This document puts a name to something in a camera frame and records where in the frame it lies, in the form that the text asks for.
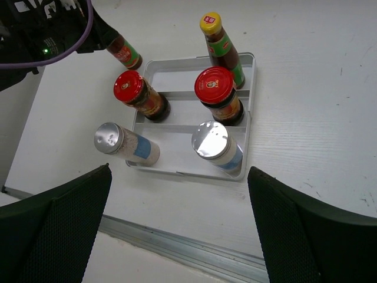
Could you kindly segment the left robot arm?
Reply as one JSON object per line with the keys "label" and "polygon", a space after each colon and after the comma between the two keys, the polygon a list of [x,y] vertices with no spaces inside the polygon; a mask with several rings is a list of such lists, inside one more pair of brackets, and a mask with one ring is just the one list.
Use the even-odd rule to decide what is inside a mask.
{"label": "left robot arm", "polygon": [[91,1],[1,1],[1,90],[73,52],[104,50],[118,35]]}

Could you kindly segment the white silver-cap shaker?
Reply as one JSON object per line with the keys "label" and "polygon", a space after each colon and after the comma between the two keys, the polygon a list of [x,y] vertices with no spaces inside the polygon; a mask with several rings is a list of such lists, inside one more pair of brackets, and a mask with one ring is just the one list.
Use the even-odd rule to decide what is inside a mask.
{"label": "white silver-cap shaker", "polygon": [[228,174],[235,174],[242,168],[241,147],[218,121],[201,123],[191,137],[191,145],[199,157]]}
{"label": "white silver-cap shaker", "polygon": [[160,148],[153,141],[113,122],[99,126],[94,145],[101,153],[143,166],[154,165],[160,157]]}

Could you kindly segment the aluminium frame rail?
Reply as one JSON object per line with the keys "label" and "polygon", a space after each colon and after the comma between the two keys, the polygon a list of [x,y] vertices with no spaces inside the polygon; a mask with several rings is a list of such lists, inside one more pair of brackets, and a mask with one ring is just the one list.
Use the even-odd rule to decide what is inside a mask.
{"label": "aluminium frame rail", "polygon": [[97,232],[230,282],[267,282],[261,259],[102,215]]}

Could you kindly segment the red-lid sauce jar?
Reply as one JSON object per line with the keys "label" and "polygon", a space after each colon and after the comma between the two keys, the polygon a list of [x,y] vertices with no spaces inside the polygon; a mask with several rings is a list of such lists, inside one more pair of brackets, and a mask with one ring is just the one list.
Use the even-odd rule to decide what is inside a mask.
{"label": "red-lid sauce jar", "polygon": [[113,93],[117,100],[136,109],[152,122],[159,122],[170,114],[170,103],[137,71],[123,72],[115,81]]}
{"label": "red-lid sauce jar", "polygon": [[242,121],[244,107],[229,70],[218,66],[205,69],[196,78],[194,92],[215,121],[225,126],[235,126]]}

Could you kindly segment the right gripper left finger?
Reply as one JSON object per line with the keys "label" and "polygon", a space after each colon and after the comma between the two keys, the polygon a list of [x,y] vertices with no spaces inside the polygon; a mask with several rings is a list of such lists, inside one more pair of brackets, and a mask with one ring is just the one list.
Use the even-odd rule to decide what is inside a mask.
{"label": "right gripper left finger", "polygon": [[81,282],[112,182],[102,165],[1,207],[1,282]]}

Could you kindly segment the white divided organizer tray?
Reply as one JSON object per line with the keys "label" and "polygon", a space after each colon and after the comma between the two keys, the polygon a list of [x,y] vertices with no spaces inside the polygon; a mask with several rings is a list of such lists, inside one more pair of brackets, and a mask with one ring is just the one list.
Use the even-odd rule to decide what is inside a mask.
{"label": "white divided organizer tray", "polygon": [[211,66],[208,56],[174,60],[152,60],[146,64],[143,76],[150,85],[165,96],[170,103],[169,116],[160,123],[147,120],[136,113],[132,131],[157,143],[161,150],[158,162],[142,166],[131,161],[126,164],[146,172],[203,177],[227,181],[240,181],[244,178],[249,152],[249,136],[253,116],[256,85],[256,58],[251,52],[241,52],[240,62],[246,83],[237,92],[244,107],[240,124],[230,126],[228,131],[243,152],[240,169],[226,173],[201,159],[191,145],[192,134],[202,122],[213,118],[211,112],[199,101],[194,92],[194,82],[198,75]]}

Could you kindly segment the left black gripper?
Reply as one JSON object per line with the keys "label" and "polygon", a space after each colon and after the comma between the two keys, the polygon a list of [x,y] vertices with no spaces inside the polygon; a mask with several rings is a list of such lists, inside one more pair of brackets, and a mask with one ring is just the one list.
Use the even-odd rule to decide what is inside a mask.
{"label": "left black gripper", "polygon": [[[75,1],[75,33],[81,38],[87,26],[88,8],[86,1]],[[106,49],[118,36],[119,32],[108,25],[92,8],[93,21],[91,31],[85,41],[76,49],[77,53],[91,53]]]}

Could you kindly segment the tall sauce bottle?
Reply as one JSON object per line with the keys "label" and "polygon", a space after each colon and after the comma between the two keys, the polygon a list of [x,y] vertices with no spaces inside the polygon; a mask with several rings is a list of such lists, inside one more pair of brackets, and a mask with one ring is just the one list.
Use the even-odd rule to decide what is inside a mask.
{"label": "tall sauce bottle", "polygon": [[210,60],[213,66],[223,67],[232,74],[237,89],[244,86],[245,75],[239,54],[223,28],[221,17],[216,12],[205,13],[200,20]]}
{"label": "tall sauce bottle", "polygon": [[111,42],[107,47],[107,51],[128,70],[137,70],[143,63],[142,56],[122,35],[119,35]]}

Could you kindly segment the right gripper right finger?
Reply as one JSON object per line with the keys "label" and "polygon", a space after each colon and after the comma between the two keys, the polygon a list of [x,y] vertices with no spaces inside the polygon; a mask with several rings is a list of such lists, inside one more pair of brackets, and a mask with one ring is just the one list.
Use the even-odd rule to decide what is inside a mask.
{"label": "right gripper right finger", "polygon": [[247,183],[270,282],[376,282],[376,218],[251,167]]}

